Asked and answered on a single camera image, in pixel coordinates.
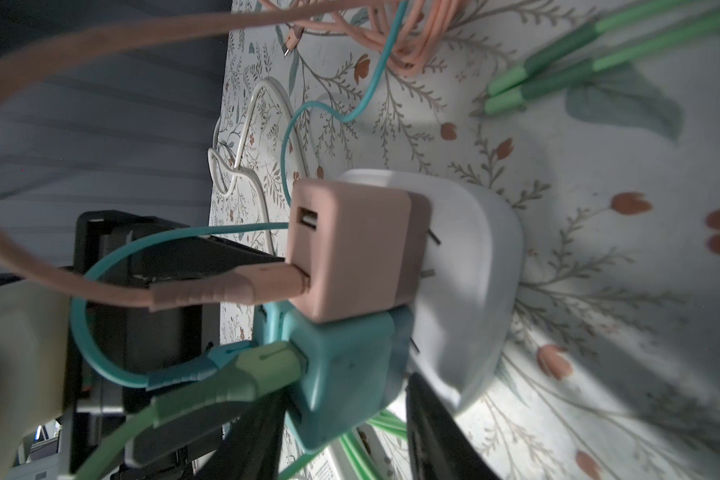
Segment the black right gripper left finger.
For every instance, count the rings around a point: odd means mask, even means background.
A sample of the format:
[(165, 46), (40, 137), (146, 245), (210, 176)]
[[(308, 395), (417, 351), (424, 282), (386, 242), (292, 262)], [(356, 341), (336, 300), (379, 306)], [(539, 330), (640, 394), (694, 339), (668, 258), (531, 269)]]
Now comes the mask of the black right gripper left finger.
[(255, 402), (231, 425), (219, 448), (194, 478), (276, 479), (285, 413), (283, 392)]

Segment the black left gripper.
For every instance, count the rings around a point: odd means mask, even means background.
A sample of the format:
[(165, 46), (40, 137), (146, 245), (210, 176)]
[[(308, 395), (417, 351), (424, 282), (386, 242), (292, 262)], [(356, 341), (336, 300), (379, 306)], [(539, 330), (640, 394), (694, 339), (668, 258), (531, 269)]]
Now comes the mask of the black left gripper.
[[(148, 236), (180, 229), (158, 217), (116, 210), (78, 217), (72, 269), (87, 273), (118, 248)], [(219, 235), (204, 234), (150, 246), (108, 268), (101, 280), (144, 288), (153, 283), (195, 280), (219, 275), (240, 265), (271, 263), (277, 256)], [(91, 336), (116, 367), (134, 374), (179, 365), (204, 355), (220, 343), (219, 306), (197, 305), (152, 313), (91, 303), (86, 312)], [(67, 354), (59, 476), (75, 478), (101, 441), (129, 417), (149, 405), (143, 388), (119, 386), (95, 372), (79, 349)], [(130, 442), (110, 464), (110, 479), (176, 479), (190, 461), (215, 449), (220, 427), (210, 420), (229, 405), (197, 411), (171, 426), (146, 432)]]

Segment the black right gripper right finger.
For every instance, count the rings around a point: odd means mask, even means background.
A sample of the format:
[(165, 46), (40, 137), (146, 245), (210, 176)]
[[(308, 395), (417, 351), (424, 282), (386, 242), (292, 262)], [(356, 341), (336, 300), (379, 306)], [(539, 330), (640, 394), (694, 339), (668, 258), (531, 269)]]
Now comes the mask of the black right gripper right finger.
[(413, 479), (499, 479), (419, 373), (408, 380), (406, 415)]

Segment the teal charger plug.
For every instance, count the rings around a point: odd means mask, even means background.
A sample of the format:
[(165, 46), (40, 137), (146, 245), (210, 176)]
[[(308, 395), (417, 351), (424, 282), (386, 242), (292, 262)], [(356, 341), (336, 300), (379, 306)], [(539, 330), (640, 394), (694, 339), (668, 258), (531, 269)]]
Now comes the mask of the teal charger plug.
[(306, 362), (286, 388), (286, 423), (304, 452), (318, 452), (398, 397), (413, 326), (405, 306), (323, 324), (288, 302), (256, 307), (253, 340), (287, 341)]

